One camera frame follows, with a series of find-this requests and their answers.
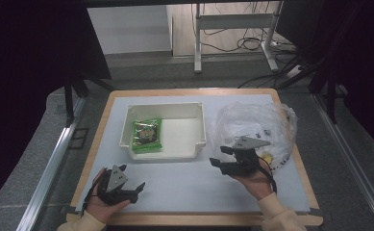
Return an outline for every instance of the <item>plastic bag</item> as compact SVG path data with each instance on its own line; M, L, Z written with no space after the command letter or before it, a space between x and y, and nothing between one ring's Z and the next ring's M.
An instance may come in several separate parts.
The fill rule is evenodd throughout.
M256 149L258 156L270 164L273 171L289 159L295 144L297 116L285 104L234 103L219 110L209 129L213 155L222 162L236 159L220 151L220 146L233 146L241 136L269 141L270 145Z

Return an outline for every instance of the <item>metal frame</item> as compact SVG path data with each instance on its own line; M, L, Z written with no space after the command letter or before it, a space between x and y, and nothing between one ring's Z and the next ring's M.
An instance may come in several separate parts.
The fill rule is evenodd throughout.
M283 1L280 1L274 13L255 14L225 14L225 15L201 15L200 4L196 4L195 13L195 73L202 72L201 52L201 30L210 29L245 29L245 28L268 28L265 41L262 41L262 51L267 59L272 72L277 72L279 67L274 61L270 51L270 43L276 29L277 21Z
M314 101L317 110L319 111L322 119L325 122L329 132L331 133L332 137L334 138L337 147L342 154L342 157L345 163L348 165L349 170L351 171L352 175L355 178L358 186L360 187L363 195L366 198L367 203L370 206L374 214L374 187L370 183L369 179L367 178L366 174L363 172L363 169L358 162L357 158L354 155L354 151L348 145L345 138L342 136L339 128L336 124L334 124L328 115L325 113L325 105L324 102L320 97L315 94L312 94L312 101Z
M32 230L32 228L34 227L43 201L48 194L48 191L52 185L52 181L54 180L54 177L58 171L58 167L61 164L64 153L66 152L66 149L69 145L70 138L72 137L73 132L76 128L85 101L86 100L84 98L79 98L76 102L73 122L69 127L63 128L57 145L55 146L55 149L51 155L51 158L49 159L45 171L40 177L33 197L31 198L31 201L28 204L27 209L25 210L25 213L16 230Z

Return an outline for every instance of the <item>plastic tray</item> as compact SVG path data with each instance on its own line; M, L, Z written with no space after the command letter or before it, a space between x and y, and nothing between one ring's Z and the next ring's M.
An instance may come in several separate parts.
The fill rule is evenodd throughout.
M161 118L160 152L136 154L132 149L133 123L136 120ZM195 158L206 145L202 103L130 105L124 121L120 146L134 160L174 160Z

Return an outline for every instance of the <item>green package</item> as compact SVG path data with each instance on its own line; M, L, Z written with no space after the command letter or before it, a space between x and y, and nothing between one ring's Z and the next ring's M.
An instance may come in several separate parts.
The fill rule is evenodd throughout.
M161 124L160 118L134 122L132 148L135 153L155 152L162 148Z

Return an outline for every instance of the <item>wooden board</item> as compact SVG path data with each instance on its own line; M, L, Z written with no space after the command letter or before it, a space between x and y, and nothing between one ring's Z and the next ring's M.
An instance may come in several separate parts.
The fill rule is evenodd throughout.
M237 89L199 89L199 90L122 90L111 93L107 102L105 111L102 115L99 127L96 131L93 144L89 151L87 162L79 180L76 192L73 196L71 206L76 207L79 203L79 197L89 178L89 174L95 160L100 140L103 136L106 123L109 119L113 101L116 97L138 97L138 96L184 96L184 95L228 95L228 94L270 94L273 101L280 102L275 90L256 89L256 90L237 90ZM312 209L318 210L318 204L312 191L310 180L305 171L298 148L295 146L292 153L293 160L297 166L303 186L305 188L308 201ZM68 214L67 220L77 219L79 216ZM322 217L311 214L301 214L300 220L305 225L320 225L323 221ZM113 216L110 224L113 225L235 225L235 226L251 226L260 225L262 223L262 215L260 213L228 213L228 214L168 214L168 213L136 213L136 214L117 214Z

